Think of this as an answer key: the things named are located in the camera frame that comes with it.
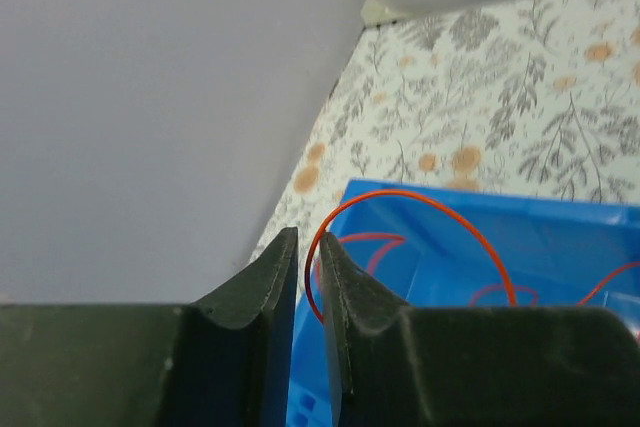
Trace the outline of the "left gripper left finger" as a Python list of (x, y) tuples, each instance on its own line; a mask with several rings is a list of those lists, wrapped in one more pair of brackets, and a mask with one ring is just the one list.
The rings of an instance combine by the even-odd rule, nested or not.
[(8, 304), (5, 426), (282, 426), (298, 232), (188, 304)]

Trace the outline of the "floral patterned table mat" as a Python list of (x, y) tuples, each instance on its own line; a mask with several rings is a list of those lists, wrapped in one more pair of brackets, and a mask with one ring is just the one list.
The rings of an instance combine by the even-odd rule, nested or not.
[(353, 178), (639, 200), (639, 0), (507, 0), (363, 31), (261, 234)]

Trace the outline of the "blue three-compartment plastic bin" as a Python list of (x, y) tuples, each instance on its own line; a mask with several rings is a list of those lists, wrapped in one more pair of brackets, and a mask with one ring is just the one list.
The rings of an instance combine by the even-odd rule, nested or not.
[(336, 426), (321, 294), (320, 242), (328, 233), (359, 269), (413, 306), (599, 307), (639, 347), (637, 208), (354, 180), (307, 255), (290, 426)]

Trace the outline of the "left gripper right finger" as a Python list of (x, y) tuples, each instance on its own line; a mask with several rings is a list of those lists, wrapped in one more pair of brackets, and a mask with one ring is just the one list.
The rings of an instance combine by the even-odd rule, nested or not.
[(599, 307), (421, 308), (320, 242), (336, 426), (635, 426), (639, 347)]

